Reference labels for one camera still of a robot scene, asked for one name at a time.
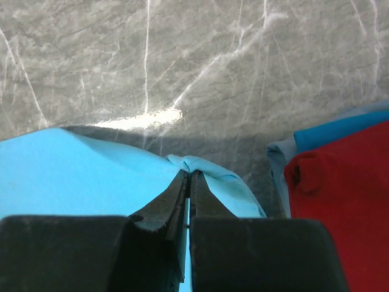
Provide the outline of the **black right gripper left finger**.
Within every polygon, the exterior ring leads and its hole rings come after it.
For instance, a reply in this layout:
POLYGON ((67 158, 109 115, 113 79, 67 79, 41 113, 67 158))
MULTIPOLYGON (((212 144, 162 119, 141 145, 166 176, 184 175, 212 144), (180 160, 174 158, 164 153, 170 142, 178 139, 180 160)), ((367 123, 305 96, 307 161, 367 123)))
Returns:
POLYGON ((188 174, 123 216, 1 221, 2 291, 178 291, 185 276, 188 174))

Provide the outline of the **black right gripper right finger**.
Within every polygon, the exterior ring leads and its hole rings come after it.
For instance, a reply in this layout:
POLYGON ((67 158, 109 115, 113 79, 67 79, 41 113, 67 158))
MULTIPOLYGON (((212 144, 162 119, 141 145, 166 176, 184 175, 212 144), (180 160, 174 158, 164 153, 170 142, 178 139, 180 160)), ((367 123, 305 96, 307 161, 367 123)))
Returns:
POLYGON ((193 291, 348 291, 336 247, 315 220, 238 218, 202 172, 190 187, 193 291))

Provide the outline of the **light blue t-shirt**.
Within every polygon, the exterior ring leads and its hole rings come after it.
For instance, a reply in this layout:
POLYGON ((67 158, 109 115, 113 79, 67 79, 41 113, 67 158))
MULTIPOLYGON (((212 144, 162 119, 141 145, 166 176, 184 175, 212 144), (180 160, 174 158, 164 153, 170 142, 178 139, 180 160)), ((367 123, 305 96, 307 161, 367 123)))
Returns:
POLYGON ((188 174, 186 222, 197 171, 232 214, 266 217, 237 174, 205 159, 160 157, 51 128, 1 142, 1 221, 14 215, 128 217, 164 192, 180 171, 188 174))

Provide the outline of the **folded grey-blue t-shirt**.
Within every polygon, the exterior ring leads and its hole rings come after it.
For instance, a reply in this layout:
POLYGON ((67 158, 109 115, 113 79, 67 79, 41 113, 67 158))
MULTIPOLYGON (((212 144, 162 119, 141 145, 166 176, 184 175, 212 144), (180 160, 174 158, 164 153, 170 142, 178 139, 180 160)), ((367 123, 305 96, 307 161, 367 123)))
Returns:
MULTIPOLYGON (((388 111, 388 100, 349 108, 329 122, 378 111, 388 111)), ((270 162, 270 175, 280 196, 285 215, 288 218, 291 217, 291 208, 289 204, 289 192, 284 178, 284 168, 298 154, 294 135, 283 141, 271 142, 266 146, 266 156, 270 162)))

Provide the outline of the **folded red t-shirt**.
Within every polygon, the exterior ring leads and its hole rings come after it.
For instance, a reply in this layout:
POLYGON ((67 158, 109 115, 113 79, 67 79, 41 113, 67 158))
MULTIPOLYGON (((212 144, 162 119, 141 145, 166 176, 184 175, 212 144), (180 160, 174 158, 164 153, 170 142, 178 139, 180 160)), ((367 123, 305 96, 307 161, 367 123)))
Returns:
POLYGON ((388 122, 297 155, 291 215, 331 234, 351 291, 388 290, 388 122))

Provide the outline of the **folded blue t-shirt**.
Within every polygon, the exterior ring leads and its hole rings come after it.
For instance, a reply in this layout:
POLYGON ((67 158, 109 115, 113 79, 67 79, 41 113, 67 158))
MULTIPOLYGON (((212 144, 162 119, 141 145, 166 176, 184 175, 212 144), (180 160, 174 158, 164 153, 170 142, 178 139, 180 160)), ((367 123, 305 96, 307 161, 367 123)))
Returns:
POLYGON ((297 153, 319 148, 387 120, 388 111, 378 111, 296 131, 294 139, 297 145, 297 153))

